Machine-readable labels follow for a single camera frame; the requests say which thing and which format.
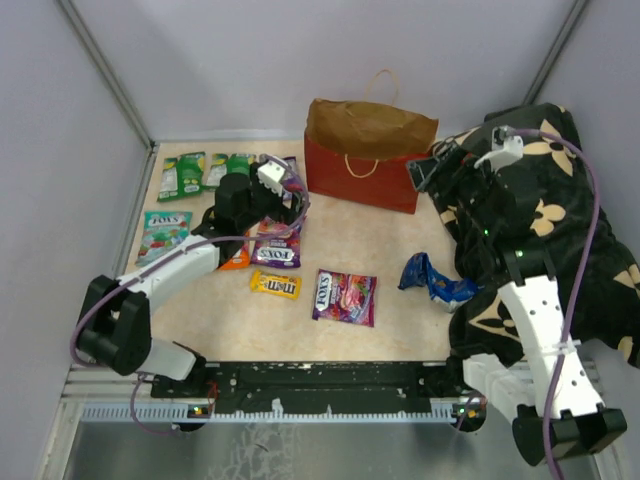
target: gray wall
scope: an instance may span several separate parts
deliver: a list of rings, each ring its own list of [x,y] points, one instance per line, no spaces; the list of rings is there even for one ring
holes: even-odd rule
[[[614,232],[640,259],[640,2],[592,1],[560,58],[540,101],[564,105],[574,115],[585,152],[595,163],[602,203]],[[592,346],[606,398],[625,411],[632,473],[640,477],[640,372],[620,354]]]
[[[459,132],[522,100],[572,0],[74,3],[151,136],[175,140],[299,135],[314,97],[360,99],[384,67],[400,107]]]
[[[144,149],[53,0],[0,16],[0,477],[31,479]]]

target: blue foil wrapper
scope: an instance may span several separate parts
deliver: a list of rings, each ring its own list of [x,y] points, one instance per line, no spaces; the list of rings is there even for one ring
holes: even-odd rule
[[[413,255],[402,271],[398,288],[410,287],[427,287],[431,300],[442,305],[447,312],[455,311],[478,291],[478,286],[468,278],[451,280],[442,275],[433,268],[425,252]]]

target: black floral fabric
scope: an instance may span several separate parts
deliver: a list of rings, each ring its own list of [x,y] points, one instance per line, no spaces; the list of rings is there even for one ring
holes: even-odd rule
[[[453,143],[461,155],[481,157],[491,150],[493,128],[501,125],[540,129],[580,147],[571,114],[560,106],[544,104],[487,115],[482,125],[435,145],[434,154],[437,156],[445,143]],[[524,157],[519,163],[535,175],[540,192],[530,228],[549,250],[560,301],[566,309],[591,220],[593,193],[584,165],[568,149],[539,138],[523,140]],[[455,199],[434,193],[430,192],[440,218],[457,242],[458,273],[482,285],[485,279],[477,254],[479,232],[456,208]],[[622,350],[631,365],[640,364],[640,271],[629,250],[616,240],[602,210],[571,334],[583,342],[599,338],[611,348]],[[490,284],[456,311],[449,326],[449,339],[454,355],[495,353],[507,366],[523,357],[515,323],[497,296],[496,287]]]

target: red paper bag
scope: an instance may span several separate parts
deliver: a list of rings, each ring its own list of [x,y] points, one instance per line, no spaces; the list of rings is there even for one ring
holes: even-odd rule
[[[418,194],[409,160],[425,158],[438,121],[390,105],[315,99],[309,107],[304,151],[311,192],[415,213]]]

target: table surface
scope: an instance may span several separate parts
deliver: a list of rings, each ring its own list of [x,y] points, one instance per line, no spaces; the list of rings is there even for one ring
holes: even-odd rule
[[[304,178],[301,141],[166,143],[158,151],[144,201],[144,211],[191,211],[191,228],[213,205],[213,192],[172,202],[156,201],[166,157],[204,151],[205,178],[212,153],[295,155]],[[142,238],[141,215],[127,272]],[[415,215],[311,194],[311,208],[301,236],[302,278],[297,300],[249,290],[255,266],[216,271],[176,292],[152,318],[154,338],[186,345],[209,361],[392,361],[444,360],[449,354],[450,314],[429,300],[423,288],[397,288],[406,261],[429,254],[434,266],[459,278],[453,266],[454,242],[428,195],[420,195]],[[375,327],[311,319],[319,268],[375,275]]]

